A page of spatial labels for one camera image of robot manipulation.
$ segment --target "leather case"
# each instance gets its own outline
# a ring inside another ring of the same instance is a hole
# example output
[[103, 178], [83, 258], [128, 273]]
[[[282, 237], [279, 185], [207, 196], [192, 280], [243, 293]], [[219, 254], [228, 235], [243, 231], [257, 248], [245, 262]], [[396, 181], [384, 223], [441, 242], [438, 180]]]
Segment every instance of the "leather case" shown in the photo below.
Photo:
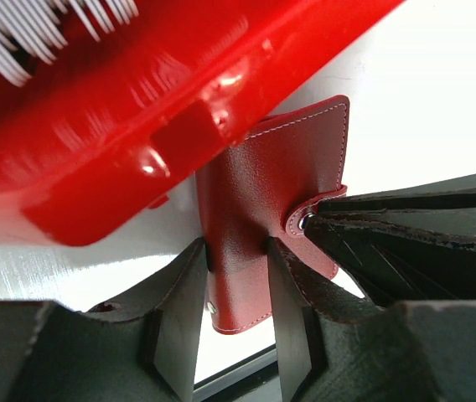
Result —
[[319, 201], [345, 194], [348, 115], [348, 98], [339, 95], [271, 117], [197, 173], [218, 332], [242, 332], [271, 315], [269, 236], [324, 276], [336, 274], [336, 265], [303, 236], [302, 223]]

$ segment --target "metal rivet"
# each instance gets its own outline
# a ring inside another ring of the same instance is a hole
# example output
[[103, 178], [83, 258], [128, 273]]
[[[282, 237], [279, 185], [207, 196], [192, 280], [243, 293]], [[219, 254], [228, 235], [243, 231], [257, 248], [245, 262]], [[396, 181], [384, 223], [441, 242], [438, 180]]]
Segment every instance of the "metal rivet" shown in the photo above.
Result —
[[307, 224], [307, 219], [309, 219], [311, 216], [314, 216], [314, 213], [312, 212], [309, 212], [308, 214], [306, 214], [305, 216], [303, 216], [299, 222], [297, 223], [297, 228], [300, 229], [300, 230], [304, 230], [305, 229], [305, 225]]
[[212, 301], [209, 301], [206, 303], [206, 307], [208, 308], [208, 311], [210, 314], [216, 314], [218, 311], [215, 309], [214, 305], [212, 304]]

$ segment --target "red tray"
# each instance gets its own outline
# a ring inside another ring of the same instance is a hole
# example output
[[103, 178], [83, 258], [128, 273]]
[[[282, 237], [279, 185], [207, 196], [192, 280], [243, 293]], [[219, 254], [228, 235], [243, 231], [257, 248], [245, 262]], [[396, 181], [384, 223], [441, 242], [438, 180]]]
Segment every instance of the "red tray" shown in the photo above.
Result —
[[98, 44], [67, 21], [53, 66], [0, 77], [0, 243], [110, 234], [401, 1], [145, 1]]

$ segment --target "white surface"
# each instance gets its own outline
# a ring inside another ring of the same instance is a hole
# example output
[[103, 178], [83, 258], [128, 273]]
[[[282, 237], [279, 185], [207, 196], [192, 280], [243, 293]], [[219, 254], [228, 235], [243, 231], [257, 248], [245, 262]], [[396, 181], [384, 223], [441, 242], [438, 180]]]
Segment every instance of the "white surface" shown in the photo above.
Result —
[[[276, 112], [338, 93], [352, 104], [350, 193], [476, 173], [476, 3], [408, 0]], [[85, 309], [134, 285], [199, 233], [191, 203], [180, 206], [192, 192], [178, 191], [163, 209], [85, 249], [0, 247], [0, 297], [54, 297]], [[271, 321], [224, 336], [205, 318], [197, 380], [273, 342]]]

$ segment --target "wallet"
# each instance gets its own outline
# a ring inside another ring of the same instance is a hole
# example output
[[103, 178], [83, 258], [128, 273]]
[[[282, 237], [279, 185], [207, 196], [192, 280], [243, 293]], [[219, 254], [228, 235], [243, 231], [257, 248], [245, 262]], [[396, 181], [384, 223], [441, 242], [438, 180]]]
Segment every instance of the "wallet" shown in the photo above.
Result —
[[243, 332], [272, 314], [266, 244], [281, 239], [306, 265], [338, 267], [303, 235], [324, 199], [342, 197], [349, 100], [337, 95], [261, 121], [196, 174], [216, 331]]

